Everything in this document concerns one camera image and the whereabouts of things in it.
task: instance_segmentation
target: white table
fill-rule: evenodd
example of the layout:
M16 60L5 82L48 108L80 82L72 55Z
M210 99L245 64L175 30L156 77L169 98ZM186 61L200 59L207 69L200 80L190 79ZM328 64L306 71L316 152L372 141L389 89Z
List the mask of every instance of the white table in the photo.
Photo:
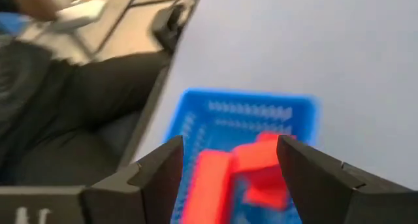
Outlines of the white table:
M312 93L318 147L418 189L416 0L201 0L136 159L190 87Z

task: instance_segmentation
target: person's leg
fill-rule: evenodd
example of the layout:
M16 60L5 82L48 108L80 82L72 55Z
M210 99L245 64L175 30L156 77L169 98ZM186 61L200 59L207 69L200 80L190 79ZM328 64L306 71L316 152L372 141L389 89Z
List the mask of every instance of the person's leg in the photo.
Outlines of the person's leg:
M70 101L80 101L89 127L141 110L160 70L168 62L166 54L157 52L81 66L74 74Z
M92 185L113 174L118 158L100 137L79 130L44 141L9 171L13 185Z

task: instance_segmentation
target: blue plastic basket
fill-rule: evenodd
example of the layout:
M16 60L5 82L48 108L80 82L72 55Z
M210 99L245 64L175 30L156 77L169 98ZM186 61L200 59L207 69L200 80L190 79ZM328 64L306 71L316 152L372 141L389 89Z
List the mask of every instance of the blue plastic basket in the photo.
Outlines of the blue plastic basket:
M165 141L182 135L184 169L172 223L180 223L193 167L203 149L230 151L254 142L262 131L295 135L315 144L317 105L310 97L190 89L178 105ZM293 204L283 212L243 204L245 184L235 189L231 223L301 223Z

